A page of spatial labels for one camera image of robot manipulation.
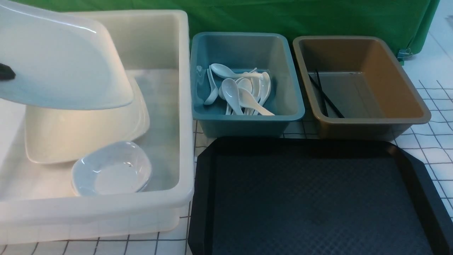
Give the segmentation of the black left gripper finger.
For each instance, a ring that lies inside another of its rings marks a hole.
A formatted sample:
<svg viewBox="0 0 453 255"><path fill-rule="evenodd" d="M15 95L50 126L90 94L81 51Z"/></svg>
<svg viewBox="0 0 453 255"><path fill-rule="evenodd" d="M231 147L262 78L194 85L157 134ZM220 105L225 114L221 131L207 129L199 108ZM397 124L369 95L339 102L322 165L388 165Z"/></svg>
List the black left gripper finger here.
<svg viewBox="0 0 453 255"><path fill-rule="evenodd" d="M16 73L10 68L10 66L0 63L0 81L13 80L16 77Z"/></svg>

